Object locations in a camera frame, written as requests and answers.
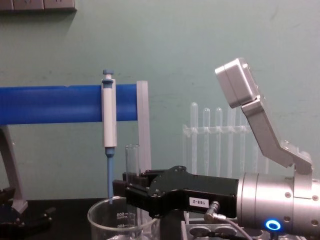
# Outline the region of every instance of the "robotic arm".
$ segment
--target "robotic arm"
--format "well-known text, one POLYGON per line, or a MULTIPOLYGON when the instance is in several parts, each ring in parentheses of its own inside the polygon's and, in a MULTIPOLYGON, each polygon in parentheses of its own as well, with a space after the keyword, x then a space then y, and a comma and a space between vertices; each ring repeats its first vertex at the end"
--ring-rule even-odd
POLYGON ((289 167, 294 177, 245 173, 240 179, 192 175, 183 166, 133 176, 134 184, 114 181, 115 195, 161 218, 174 209, 205 213, 205 220, 237 217, 252 229, 320 236, 320 182, 312 179, 312 160, 280 140, 248 64, 237 58, 215 70, 231 108, 241 107, 264 156, 289 167))

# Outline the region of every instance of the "blue led ring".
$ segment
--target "blue led ring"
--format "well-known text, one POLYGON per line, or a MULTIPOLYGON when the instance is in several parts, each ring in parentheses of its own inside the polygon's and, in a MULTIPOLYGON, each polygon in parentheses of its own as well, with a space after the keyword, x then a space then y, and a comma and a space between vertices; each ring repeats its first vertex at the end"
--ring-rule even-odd
POLYGON ((272 230, 272 231, 277 231, 281 228, 281 225, 278 221, 276 220, 269 220, 265 223, 265 226, 267 229, 272 230))

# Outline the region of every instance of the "aluminum bracket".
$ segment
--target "aluminum bracket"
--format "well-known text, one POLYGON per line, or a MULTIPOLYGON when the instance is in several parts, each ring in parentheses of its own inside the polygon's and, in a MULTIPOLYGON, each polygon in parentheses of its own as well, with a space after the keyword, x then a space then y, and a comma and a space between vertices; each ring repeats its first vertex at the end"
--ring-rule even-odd
POLYGON ((215 73, 230 107, 241 106, 262 154, 285 168, 294 164, 293 196, 311 199, 311 157, 288 141, 281 140, 271 121, 266 99, 260 93, 247 62, 237 58, 218 67, 215 73))

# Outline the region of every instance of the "blue horizontal bar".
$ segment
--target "blue horizontal bar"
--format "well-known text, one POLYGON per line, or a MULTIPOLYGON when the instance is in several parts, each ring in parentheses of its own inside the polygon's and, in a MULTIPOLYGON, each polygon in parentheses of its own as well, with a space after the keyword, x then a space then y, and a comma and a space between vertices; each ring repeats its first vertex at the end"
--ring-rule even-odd
MULTIPOLYGON (((0 87, 0 125, 102 121, 100 85, 0 87)), ((136 121, 137 85, 116 85, 116 120, 136 121)))

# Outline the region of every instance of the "pipette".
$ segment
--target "pipette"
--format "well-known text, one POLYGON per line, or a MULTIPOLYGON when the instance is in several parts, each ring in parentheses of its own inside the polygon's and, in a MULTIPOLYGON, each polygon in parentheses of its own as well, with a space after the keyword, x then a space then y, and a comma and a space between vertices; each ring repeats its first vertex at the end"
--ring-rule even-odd
POLYGON ((114 180, 114 155, 117 146, 116 80, 112 79, 112 70, 103 70, 102 80, 102 121, 103 145, 107 157, 108 197, 112 198, 114 180))

